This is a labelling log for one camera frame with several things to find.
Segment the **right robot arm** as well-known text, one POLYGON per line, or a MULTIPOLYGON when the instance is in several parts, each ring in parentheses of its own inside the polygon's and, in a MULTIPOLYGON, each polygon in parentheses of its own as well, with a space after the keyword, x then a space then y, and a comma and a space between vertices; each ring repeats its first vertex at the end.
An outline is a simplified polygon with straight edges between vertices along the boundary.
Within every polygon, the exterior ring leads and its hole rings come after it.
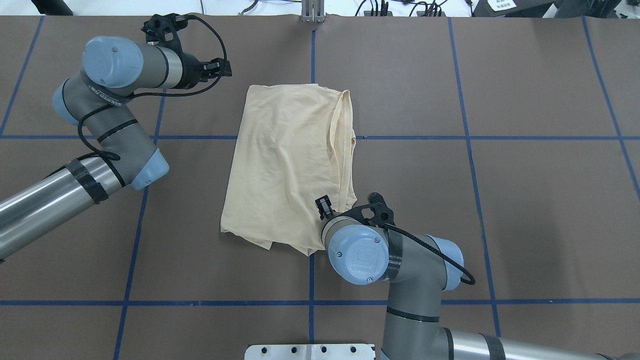
POLYGON ((330 265, 348 283, 388 283, 383 360, 608 360, 609 355, 514 341, 441 325, 442 294, 476 279, 457 244, 399 228, 383 196, 339 212, 315 200, 330 265))

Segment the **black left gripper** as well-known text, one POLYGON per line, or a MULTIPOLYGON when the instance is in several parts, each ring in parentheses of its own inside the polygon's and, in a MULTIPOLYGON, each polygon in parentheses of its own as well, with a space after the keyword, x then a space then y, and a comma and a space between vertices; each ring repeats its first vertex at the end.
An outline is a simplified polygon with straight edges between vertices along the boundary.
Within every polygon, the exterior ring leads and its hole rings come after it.
POLYGON ((233 76, 231 62, 217 57, 210 61, 199 61, 194 55, 183 52, 179 54, 182 62, 182 76, 179 81, 180 90, 194 88, 199 83, 206 83, 222 77, 233 76))

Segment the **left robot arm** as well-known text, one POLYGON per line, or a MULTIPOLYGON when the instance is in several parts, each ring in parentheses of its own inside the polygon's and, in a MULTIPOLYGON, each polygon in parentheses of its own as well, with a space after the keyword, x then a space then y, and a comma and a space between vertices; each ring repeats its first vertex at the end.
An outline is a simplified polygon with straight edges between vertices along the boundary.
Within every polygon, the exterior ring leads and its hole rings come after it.
POLYGON ((140 191, 169 173, 170 166, 128 105, 138 89, 184 90, 231 76, 227 49, 199 61, 170 42, 143 43, 118 36, 90 39, 82 68, 54 92, 58 116, 74 125, 89 153, 66 162, 39 182, 1 203, 1 260, 107 201, 119 190, 140 191))

